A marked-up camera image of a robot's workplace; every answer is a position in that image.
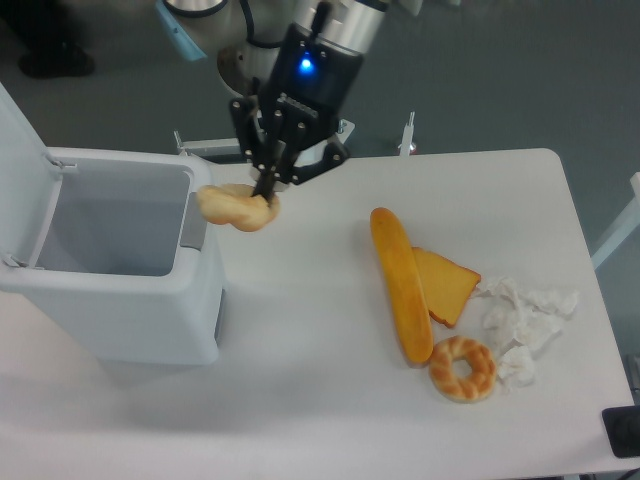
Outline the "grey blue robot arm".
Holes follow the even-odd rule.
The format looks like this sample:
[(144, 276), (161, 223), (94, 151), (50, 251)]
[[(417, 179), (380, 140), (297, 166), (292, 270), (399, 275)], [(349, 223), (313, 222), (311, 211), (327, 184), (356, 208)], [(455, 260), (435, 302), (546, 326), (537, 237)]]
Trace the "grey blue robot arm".
[(210, 57), (235, 93), (230, 116), (253, 193), (271, 200), (344, 163), (340, 111), (388, 1), (160, 1), (181, 54)]

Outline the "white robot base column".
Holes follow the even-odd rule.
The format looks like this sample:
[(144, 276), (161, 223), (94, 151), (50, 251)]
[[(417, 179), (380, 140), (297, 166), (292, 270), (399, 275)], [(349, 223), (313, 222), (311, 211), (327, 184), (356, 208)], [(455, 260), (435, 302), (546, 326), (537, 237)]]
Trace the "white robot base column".
[(249, 42), (240, 42), (220, 50), (217, 55), (218, 73), (232, 95), (231, 100), (258, 97), (260, 89), (269, 79), (278, 53), (278, 47), (261, 48)]

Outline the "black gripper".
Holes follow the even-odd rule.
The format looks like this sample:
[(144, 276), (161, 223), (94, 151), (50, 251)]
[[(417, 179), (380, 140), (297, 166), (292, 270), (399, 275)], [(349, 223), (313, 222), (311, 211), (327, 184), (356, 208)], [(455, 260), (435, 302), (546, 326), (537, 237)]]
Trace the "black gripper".
[(229, 111), (243, 158), (257, 170), (253, 196), (272, 200), (290, 185), (299, 186), (349, 159), (337, 138), (320, 148), (312, 163), (280, 142), (306, 150), (336, 133), (342, 105), (364, 62), (364, 55), (335, 46), (324, 37), (334, 7), (320, 2), (311, 25), (293, 23), (286, 31), (270, 77), (258, 97), (237, 97)]

